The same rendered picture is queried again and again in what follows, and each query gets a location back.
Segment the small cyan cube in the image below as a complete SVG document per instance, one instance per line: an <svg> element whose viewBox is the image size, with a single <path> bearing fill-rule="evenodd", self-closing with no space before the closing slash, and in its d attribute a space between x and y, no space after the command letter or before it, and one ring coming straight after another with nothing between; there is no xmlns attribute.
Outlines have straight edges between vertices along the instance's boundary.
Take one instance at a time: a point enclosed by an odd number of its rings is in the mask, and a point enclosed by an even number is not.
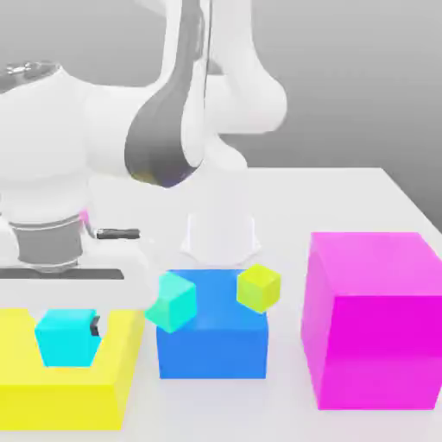
<svg viewBox="0 0 442 442"><path fill-rule="evenodd" d="M35 326L35 338L46 367L90 367L101 337L95 309L47 310Z"/></svg>

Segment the large blue box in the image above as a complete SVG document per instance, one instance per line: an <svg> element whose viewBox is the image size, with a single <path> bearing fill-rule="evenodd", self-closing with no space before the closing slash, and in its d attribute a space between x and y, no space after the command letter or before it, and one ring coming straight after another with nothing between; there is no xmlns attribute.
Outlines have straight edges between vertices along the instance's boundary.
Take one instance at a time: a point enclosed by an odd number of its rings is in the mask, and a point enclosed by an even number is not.
<svg viewBox="0 0 442 442"><path fill-rule="evenodd" d="M161 379L264 379L268 319L237 302L240 269L174 269L196 286L197 315L178 331L156 329Z"/></svg>

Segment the small lime cube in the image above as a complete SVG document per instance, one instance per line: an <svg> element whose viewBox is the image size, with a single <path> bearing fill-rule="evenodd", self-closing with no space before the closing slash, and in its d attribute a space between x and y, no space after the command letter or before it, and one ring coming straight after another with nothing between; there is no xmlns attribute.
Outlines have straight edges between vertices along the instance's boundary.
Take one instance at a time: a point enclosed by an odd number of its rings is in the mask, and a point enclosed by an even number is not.
<svg viewBox="0 0 442 442"><path fill-rule="evenodd" d="M281 297L281 275L254 264L237 277L237 301L256 313L265 313Z"/></svg>

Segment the large magenta box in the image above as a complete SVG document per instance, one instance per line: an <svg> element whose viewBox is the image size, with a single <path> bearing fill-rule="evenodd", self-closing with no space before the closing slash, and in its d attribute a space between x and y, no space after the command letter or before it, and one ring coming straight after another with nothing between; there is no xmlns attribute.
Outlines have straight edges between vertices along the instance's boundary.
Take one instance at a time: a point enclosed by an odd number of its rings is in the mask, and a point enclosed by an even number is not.
<svg viewBox="0 0 442 442"><path fill-rule="evenodd" d="M300 335L319 409L434 408L442 258L416 232L314 232Z"/></svg>

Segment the small teal cube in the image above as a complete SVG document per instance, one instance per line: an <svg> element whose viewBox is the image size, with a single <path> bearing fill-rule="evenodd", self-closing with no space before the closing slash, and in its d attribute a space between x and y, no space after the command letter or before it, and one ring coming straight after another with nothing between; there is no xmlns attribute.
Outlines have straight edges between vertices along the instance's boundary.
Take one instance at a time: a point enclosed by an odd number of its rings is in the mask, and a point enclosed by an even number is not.
<svg viewBox="0 0 442 442"><path fill-rule="evenodd" d="M197 289L194 283L168 271L160 276L155 303L145 311L146 320L173 333L197 315Z"/></svg>

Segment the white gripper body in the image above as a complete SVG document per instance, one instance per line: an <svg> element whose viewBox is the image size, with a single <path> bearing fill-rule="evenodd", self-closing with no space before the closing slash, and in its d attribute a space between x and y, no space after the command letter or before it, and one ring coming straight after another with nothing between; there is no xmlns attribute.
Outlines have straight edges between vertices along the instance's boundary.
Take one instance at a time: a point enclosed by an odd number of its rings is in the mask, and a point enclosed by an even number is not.
<svg viewBox="0 0 442 442"><path fill-rule="evenodd" d="M158 277L138 249L95 250L61 271L0 264L0 307L143 310L156 299Z"/></svg>

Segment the large yellow box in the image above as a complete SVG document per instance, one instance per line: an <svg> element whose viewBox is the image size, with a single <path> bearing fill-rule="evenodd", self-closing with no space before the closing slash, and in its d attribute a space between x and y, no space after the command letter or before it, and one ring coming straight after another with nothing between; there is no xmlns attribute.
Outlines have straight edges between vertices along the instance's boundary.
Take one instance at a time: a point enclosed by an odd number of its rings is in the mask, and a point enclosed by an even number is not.
<svg viewBox="0 0 442 442"><path fill-rule="evenodd" d="M144 325L114 310L91 366L46 368L28 311L0 310L0 431L120 429Z"/></svg>

